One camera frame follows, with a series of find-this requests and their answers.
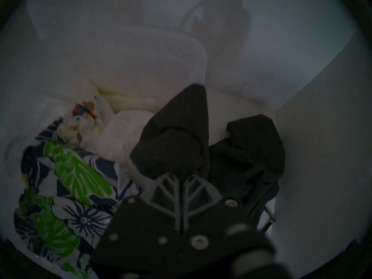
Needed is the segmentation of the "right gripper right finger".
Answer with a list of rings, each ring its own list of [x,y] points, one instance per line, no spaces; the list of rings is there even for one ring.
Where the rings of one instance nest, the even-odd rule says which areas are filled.
[[[193,175],[183,183],[183,274],[276,274],[275,250],[234,197]]]

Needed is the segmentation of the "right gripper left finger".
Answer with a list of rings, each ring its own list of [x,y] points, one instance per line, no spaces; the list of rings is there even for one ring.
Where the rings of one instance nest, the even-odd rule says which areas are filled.
[[[182,183],[165,174],[119,206],[92,254],[96,274],[177,274],[183,233]]]

